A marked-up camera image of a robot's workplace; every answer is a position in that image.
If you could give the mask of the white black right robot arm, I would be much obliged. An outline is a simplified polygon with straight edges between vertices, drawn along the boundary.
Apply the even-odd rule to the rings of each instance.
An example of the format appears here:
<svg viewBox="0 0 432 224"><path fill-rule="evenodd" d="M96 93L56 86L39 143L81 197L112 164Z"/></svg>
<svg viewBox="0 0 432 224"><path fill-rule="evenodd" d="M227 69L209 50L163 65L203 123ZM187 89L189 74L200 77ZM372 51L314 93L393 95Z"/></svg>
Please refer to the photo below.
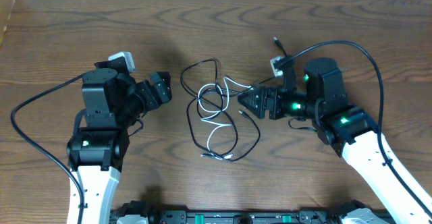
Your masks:
<svg viewBox="0 0 432 224"><path fill-rule="evenodd" d="M312 59L305 65L304 92L296 88L288 58L272 59L271 67L283 84L247 90L238 97L241 105L259 119L310 119L318 138L361 175L396 223L431 222L430 195L394 154L373 118L348 102L334 59Z"/></svg>

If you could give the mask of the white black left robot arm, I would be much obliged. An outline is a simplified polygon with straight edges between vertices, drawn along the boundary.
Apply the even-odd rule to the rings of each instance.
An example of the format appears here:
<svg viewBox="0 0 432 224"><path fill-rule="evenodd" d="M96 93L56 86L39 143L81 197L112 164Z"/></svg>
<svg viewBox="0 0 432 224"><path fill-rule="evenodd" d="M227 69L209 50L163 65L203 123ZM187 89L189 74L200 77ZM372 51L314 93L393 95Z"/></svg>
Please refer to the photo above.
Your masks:
<svg viewBox="0 0 432 224"><path fill-rule="evenodd" d="M68 165L77 183L70 188L68 223L108 223L123 159L128 128L172 98L169 72L135 81L127 52L95 63L83 77L85 109L77 114L67 144Z"/></svg>

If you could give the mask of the wooden side panel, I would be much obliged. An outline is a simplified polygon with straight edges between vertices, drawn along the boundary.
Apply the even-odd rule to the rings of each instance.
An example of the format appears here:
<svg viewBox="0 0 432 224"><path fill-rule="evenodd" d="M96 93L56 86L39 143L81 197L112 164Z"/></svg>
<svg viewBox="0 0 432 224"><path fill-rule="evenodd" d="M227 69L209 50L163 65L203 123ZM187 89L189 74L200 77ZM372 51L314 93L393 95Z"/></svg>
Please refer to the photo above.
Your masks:
<svg viewBox="0 0 432 224"><path fill-rule="evenodd" d="M7 30L7 25L11 17L11 11L16 0L0 0L0 41L3 44L3 39Z"/></svg>

